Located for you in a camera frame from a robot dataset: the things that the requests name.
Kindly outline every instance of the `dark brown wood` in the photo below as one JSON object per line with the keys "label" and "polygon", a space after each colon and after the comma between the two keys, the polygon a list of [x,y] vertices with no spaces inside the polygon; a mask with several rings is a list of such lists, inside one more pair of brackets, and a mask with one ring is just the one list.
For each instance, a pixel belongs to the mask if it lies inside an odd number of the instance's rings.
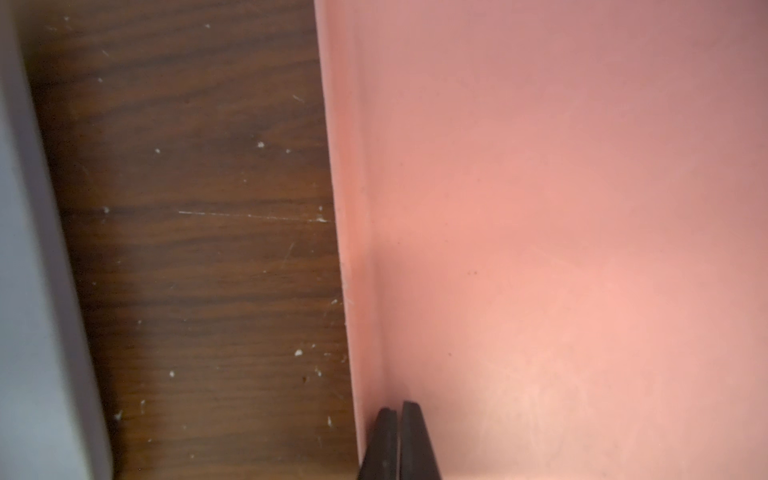
{"label": "dark brown wood", "polygon": [[23,22],[117,478],[353,478],[311,0]]}

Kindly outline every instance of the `black object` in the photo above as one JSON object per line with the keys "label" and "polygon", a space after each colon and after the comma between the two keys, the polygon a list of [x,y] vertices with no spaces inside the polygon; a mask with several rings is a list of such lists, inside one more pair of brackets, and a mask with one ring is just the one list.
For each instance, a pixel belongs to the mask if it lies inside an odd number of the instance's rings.
{"label": "black object", "polygon": [[[381,409],[357,480],[397,480],[397,412]],[[400,480],[441,480],[418,403],[402,404]]]}

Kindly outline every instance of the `wooden surface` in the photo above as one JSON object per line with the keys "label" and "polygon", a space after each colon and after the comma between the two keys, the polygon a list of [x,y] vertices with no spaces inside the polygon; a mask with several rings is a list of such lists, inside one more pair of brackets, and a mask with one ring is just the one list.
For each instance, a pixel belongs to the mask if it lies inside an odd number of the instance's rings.
{"label": "wooden surface", "polygon": [[21,25],[117,478],[353,478],[312,2]]}

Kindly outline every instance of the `black rubber tip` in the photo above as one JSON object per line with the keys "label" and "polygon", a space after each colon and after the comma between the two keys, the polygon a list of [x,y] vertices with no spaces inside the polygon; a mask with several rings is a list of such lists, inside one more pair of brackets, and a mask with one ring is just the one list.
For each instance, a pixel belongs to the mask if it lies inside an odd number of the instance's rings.
{"label": "black rubber tip", "polygon": [[400,480],[440,480],[424,414],[414,402],[402,404]]}
{"label": "black rubber tip", "polygon": [[397,480],[397,412],[379,410],[358,480]]}

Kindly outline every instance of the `pink wall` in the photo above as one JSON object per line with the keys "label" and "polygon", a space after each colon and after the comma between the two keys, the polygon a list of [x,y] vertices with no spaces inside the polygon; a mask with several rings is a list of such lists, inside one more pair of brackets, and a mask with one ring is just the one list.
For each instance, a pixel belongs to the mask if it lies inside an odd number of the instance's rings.
{"label": "pink wall", "polygon": [[407,398],[446,478],[766,478],[768,5],[316,7],[359,432]]}

